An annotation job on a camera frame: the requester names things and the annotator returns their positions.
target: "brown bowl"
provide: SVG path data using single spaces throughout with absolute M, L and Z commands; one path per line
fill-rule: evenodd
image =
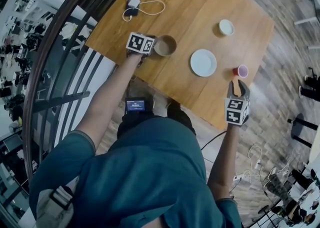
M 162 35 L 156 38 L 153 49 L 158 55 L 168 57 L 176 51 L 177 42 L 170 35 Z

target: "teal t-shirt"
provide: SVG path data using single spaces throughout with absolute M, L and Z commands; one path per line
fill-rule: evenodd
M 214 200 L 195 135 L 169 118 L 140 123 L 98 156 L 86 134 L 69 133 L 35 173 L 33 215 L 40 191 L 78 175 L 70 227 L 139 228 L 160 216 L 170 228 L 241 227 L 236 203 Z

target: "red cup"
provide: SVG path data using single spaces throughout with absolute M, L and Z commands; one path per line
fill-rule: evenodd
M 234 75 L 239 76 L 240 78 L 246 78 L 248 76 L 249 70 L 248 67 L 245 66 L 244 64 L 241 64 L 237 68 L 233 68 L 232 72 Z

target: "wooden floor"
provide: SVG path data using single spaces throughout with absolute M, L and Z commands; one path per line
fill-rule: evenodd
M 309 0 L 295 2 L 295 0 L 255 0 L 275 22 L 273 37 L 267 48 L 261 66 L 250 86 L 251 114 L 248 122 L 241 129 L 241 139 L 236 157 L 236 173 L 242 174 L 250 170 L 248 151 L 253 146 L 262 149 L 260 171 L 261 180 L 264 180 L 271 168 L 283 169 L 287 164 L 289 171 L 292 168 L 302 169 L 302 162 L 308 160 L 310 149 L 293 141 L 290 137 L 288 118 L 303 113 L 309 122 L 320 123 L 320 103 L 308 98 L 300 99 L 297 93 L 298 86 L 304 75 L 310 75 L 308 67 L 320 72 L 319 50 L 308 51 L 307 45 L 320 44 L 320 26 L 317 22 L 294 26 L 295 20 L 308 18 L 314 15 L 312 3 Z M 134 94 L 141 95 L 151 92 L 155 99 L 154 112 L 166 116 L 166 98 L 159 92 L 149 88 L 138 79 L 131 86 Z M 197 118 L 186 110 L 195 127 L 200 146 L 220 133 L 207 122 Z M 105 153 L 116 140 L 116 133 L 124 114 L 124 103 L 113 115 L 112 122 L 103 138 L 97 153 Z M 315 131 L 303 129 L 301 137 L 309 142 L 313 141 Z M 207 174 L 216 158 L 223 136 L 217 138 L 203 151 Z M 255 166 L 260 155 L 258 148 L 252 149 L 250 155 Z M 238 203 L 242 223 L 245 227 L 258 218 L 258 210 L 271 205 L 271 200 L 277 200 L 271 193 L 270 199 L 262 189 L 262 182 L 257 174 L 242 180 L 232 191 Z M 280 175 L 283 181 L 288 177 Z

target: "bag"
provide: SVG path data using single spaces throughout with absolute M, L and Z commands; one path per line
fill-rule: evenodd
M 72 199 L 79 176 L 57 189 L 46 189 L 39 193 L 36 205 L 37 228 L 65 228 L 74 215 Z

